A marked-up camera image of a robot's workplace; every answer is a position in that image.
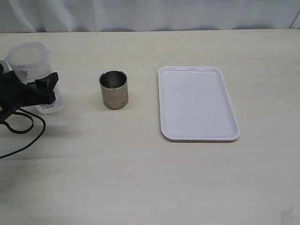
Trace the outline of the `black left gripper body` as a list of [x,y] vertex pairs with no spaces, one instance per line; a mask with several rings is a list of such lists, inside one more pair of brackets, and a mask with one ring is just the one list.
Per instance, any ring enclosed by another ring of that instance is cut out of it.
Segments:
[[24,107],[21,82],[13,71],[0,71],[0,123]]

